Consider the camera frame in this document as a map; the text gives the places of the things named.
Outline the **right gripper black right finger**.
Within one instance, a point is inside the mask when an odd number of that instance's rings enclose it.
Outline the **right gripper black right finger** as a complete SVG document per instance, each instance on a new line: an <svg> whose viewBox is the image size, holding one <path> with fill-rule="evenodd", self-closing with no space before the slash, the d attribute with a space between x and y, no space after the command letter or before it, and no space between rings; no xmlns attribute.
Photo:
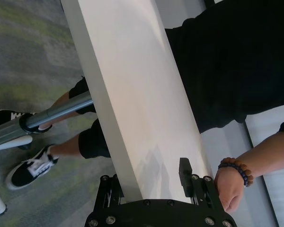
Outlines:
<svg viewBox="0 0 284 227"><path fill-rule="evenodd" d="M186 157L180 158L178 173L185 196L192 204L203 208L220 208L219 195L210 176L199 177L193 174L189 159Z"/></svg>

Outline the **person's left hand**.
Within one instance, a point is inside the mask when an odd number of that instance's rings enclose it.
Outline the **person's left hand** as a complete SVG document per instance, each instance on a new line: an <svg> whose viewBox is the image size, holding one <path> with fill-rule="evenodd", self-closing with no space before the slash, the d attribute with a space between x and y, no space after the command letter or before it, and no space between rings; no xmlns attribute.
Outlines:
<svg viewBox="0 0 284 227"><path fill-rule="evenodd" d="M244 191L243 178L238 171L233 167L222 167L217 171L214 182L223 209L227 213L236 211Z"/></svg>

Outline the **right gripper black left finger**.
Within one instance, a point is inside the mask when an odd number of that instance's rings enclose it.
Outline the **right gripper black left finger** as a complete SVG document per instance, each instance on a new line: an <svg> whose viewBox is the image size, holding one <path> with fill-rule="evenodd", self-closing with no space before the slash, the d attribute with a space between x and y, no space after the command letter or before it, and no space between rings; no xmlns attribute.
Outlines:
<svg viewBox="0 0 284 227"><path fill-rule="evenodd" d="M94 208L116 207L121 204L124 197L117 174L109 177L103 175L100 178L99 188L96 196Z"/></svg>

